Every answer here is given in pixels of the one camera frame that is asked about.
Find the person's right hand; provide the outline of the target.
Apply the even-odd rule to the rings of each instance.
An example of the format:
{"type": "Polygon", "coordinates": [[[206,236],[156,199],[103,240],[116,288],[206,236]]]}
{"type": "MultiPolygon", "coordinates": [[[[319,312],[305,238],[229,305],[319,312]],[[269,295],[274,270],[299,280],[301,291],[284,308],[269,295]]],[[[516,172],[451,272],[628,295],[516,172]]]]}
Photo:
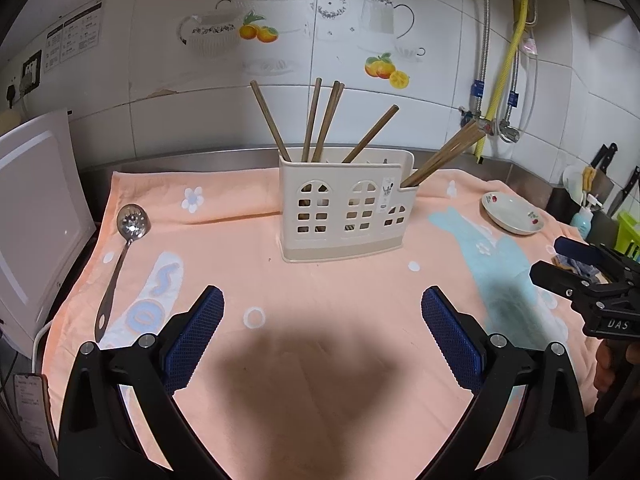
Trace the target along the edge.
{"type": "Polygon", "coordinates": [[[620,362],[620,352],[610,346],[608,340],[602,340],[596,352],[596,372],[593,387],[599,399],[608,392],[615,380],[615,367],[620,362]]]}

